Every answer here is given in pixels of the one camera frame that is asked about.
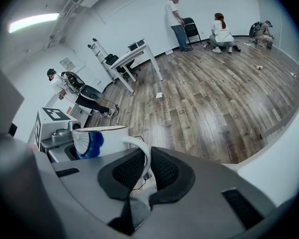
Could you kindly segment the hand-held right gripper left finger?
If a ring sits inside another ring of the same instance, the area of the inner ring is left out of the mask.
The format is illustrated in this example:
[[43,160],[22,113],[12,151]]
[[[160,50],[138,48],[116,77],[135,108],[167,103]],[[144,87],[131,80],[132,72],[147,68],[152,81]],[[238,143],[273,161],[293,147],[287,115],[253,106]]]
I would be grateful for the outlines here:
[[98,220],[108,224],[120,216],[142,176],[145,154],[131,148],[97,158],[53,163],[70,195]]

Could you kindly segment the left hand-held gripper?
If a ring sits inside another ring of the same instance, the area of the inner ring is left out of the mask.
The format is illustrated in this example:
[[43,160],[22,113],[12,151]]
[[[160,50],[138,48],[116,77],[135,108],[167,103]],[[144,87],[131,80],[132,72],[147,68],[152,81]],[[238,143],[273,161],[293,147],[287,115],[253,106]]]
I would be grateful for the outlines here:
[[38,110],[34,138],[37,149],[48,156],[50,162],[77,160],[72,131],[81,123],[60,109],[41,107]]

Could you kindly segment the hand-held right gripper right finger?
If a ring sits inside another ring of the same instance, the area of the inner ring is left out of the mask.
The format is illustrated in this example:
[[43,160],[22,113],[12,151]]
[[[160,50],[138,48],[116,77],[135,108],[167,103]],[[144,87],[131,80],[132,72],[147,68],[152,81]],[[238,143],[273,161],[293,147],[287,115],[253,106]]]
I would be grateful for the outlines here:
[[276,207],[227,166],[153,147],[157,192],[138,239],[227,239],[255,226]]

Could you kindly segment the white cup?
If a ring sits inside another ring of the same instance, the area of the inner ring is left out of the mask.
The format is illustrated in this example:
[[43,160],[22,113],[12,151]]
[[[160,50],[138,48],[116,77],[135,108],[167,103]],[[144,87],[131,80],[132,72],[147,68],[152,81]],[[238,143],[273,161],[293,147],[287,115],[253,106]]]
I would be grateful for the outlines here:
[[146,157],[142,176],[150,169],[149,146],[142,140],[129,136],[129,129],[126,125],[79,128],[73,130],[72,135],[78,159],[106,156],[125,151],[132,144],[140,148]]

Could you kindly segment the black office chair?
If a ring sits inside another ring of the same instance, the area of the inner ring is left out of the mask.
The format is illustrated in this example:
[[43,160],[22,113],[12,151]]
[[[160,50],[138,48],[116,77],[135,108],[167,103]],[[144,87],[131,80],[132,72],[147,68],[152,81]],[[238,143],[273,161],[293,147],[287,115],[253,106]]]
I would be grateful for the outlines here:
[[[105,57],[105,63],[109,66],[112,66],[117,60],[118,60],[117,55],[109,54],[108,56]],[[136,77],[138,76],[137,71],[140,71],[140,67],[134,67],[132,68],[132,64],[134,63],[134,60],[130,61],[129,63],[125,64],[127,69],[132,75],[135,75]],[[128,82],[128,78],[130,77],[129,74],[126,72],[126,70],[123,67],[118,66],[116,68],[117,72],[121,73],[123,78]]]

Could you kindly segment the metal stepladder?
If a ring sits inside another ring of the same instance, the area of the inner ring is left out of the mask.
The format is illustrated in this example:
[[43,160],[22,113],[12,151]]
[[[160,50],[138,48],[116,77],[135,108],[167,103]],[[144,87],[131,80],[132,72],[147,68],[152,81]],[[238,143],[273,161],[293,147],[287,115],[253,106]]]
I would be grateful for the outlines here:
[[113,73],[109,69],[109,65],[106,64],[106,57],[108,56],[108,53],[105,51],[105,49],[102,47],[102,45],[96,38],[92,38],[92,41],[92,44],[87,45],[89,50],[93,53],[94,57],[100,62],[103,70],[111,78],[113,84],[116,84],[116,74]]

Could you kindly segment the white desk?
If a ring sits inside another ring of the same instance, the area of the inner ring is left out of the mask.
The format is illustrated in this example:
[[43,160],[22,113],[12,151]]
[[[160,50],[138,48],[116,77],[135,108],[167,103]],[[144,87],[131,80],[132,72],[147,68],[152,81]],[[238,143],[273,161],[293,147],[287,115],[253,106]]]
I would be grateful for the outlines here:
[[127,83],[126,80],[124,80],[124,78],[122,77],[122,75],[117,72],[117,67],[123,67],[125,69],[125,71],[128,73],[128,75],[130,76],[130,78],[136,82],[136,79],[133,77],[133,75],[131,74],[131,72],[126,68],[126,64],[131,62],[133,59],[136,59],[137,57],[143,55],[143,54],[147,54],[160,81],[163,80],[162,75],[160,73],[160,68],[158,66],[158,63],[149,47],[149,45],[147,43],[145,43],[144,45],[138,47],[137,49],[133,50],[133,51],[129,51],[127,52],[125,55],[121,56],[113,65],[111,65],[109,67],[109,71],[111,73],[115,73],[116,76],[119,78],[119,80],[125,85],[125,87],[131,92],[134,93],[134,90],[131,88],[131,86]]

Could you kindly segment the black device box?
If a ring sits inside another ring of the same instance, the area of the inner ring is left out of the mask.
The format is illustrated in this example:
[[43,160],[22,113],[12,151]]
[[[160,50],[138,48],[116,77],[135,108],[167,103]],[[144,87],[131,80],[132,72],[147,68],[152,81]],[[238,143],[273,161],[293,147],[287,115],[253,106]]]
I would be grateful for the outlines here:
[[139,48],[140,46],[144,45],[144,39],[138,41],[138,42],[134,42],[133,44],[129,45],[128,48],[130,51],[134,51],[135,49]]

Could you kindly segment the ceiling light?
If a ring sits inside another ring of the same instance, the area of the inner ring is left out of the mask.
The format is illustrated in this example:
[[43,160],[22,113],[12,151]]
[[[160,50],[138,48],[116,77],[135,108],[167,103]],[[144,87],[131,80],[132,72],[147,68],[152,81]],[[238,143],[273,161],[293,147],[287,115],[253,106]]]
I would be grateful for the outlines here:
[[26,17],[23,19],[19,19],[17,21],[12,22],[8,27],[8,32],[13,33],[20,29],[49,21],[55,21],[59,17],[59,13],[47,13],[34,15],[30,17]]

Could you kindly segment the black folding chair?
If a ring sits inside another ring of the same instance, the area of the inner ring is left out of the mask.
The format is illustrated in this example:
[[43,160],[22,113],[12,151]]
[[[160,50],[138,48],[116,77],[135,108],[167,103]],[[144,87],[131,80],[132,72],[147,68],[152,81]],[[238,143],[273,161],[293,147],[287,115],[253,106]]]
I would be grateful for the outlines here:
[[200,44],[202,44],[202,40],[200,38],[198,29],[196,27],[196,24],[194,22],[194,20],[190,17],[184,18],[184,30],[189,42],[189,45],[191,46],[192,43],[197,43],[199,42]]

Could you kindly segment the grey wall electrical panel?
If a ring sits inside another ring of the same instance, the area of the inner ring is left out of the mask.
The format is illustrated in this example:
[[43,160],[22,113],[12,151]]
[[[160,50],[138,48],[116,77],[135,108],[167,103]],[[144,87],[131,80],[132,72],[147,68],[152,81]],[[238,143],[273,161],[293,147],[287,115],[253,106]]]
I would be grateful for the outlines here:
[[72,71],[75,68],[75,65],[69,58],[64,58],[60,61],[60,64],[66,69],[67,71]]

